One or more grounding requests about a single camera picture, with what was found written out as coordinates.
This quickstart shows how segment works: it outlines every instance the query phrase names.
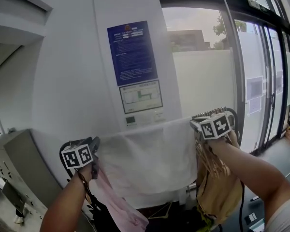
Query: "fabric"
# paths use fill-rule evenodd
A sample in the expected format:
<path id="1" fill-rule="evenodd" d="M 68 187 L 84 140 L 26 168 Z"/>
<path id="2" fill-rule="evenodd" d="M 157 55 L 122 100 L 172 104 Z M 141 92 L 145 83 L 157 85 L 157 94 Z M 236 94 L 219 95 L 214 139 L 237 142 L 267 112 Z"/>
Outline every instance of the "fabric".
<path id="1" fill-rule="evenodd" d="M 230 143 L 239 148 L 236 138 Z M 198 178 L 197 201 L 205 215 L 223 223 L 242 198 L 241 181 L 214 155 L 206 142 L 197 135 Z"/>
<path id="2" fill-rule="evenodd" d="M 100 189 L 97 198 L 107 207 L 119 230 L 121 232 L 144 232 L 148 225 L 147 218 L 115 194 L 101 168 L 95 182 Z"/>
<path id="3" fill-rule="evenodd" d="M 290 232 L 290 200 L 278 208 L 269 219 L 266 232 Z"/>
<path id="4" fill-rule="evenodd" d="M 120 197 L 175 191 L 195 181 L 197 164 L 190 120 L 101 137 L 97 154 Z"/>

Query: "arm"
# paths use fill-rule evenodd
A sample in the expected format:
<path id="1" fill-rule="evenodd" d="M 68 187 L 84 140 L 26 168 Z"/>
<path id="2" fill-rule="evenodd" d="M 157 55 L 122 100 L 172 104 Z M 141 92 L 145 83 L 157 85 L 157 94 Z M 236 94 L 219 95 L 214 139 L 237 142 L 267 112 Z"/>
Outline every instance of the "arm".
<path id="1" fill-rule="evenodd" d="M 91 164 L 80 173 L 91 180 Z M 55 202 L 47 210 L 40 232 L 74 232 L 85 200 L 85 188 L 77 173 L 67 184 Z"/>
<path id="2" fill-rule="evenodd" d="M 208 142 L 230 170 L 256 195 L 264 201 L 265 221 L 290 199 L 290 183 L 271 164 L 245 153 L 222 139 Z"/>

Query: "gray machine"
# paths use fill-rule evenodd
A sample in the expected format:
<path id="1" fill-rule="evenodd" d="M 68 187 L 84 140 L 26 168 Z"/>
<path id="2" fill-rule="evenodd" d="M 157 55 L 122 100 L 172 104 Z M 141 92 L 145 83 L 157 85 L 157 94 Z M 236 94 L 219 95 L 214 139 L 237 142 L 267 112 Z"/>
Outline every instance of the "gray machine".
<path id="1" fill-rule="evenodd" d="M 41 158 L 29 130 L 0 136 L 0 177 L 8 180 L 22 200 L 41 217 L 62 190 Z M 77 231 L 92 230 L 82 215 Z"/>

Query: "black wire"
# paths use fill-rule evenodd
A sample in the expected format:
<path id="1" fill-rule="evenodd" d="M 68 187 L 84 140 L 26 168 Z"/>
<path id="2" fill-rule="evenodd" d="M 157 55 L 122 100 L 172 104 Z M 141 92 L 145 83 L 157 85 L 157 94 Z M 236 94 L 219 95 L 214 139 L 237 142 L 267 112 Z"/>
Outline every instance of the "black wire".
<path id="1" fill-rule="evenodd" d="M 243 223 L 242 223 L 242 216 L 243 216 L 243 206 L 244 206 L 244 198 L 245 198 L 245 185 L 244 183 L 241 181 L 242 184 L 242 203 L 241 203 L 241 207 L 240 207 L 240 231 L 244 232 L 243 230 Z"/>

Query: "beige bag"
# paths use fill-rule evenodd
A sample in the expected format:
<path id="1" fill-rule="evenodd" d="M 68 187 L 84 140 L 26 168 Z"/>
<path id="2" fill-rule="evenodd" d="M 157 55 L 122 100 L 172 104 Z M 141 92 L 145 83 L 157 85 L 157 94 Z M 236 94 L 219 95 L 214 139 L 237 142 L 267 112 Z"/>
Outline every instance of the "beige bag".
<path id="1" fill-rule="evenodd" d="M 230 142 L 239 148 L 235 133 L 229 133 Z M 237 207 L 242 198 L 241 181 L 209 149 L 207 142 L 201 141 L 196 133 L 198 156 L 197 201 L 203 213 L 216 217 L 215 225 L 223 223 Z"/>

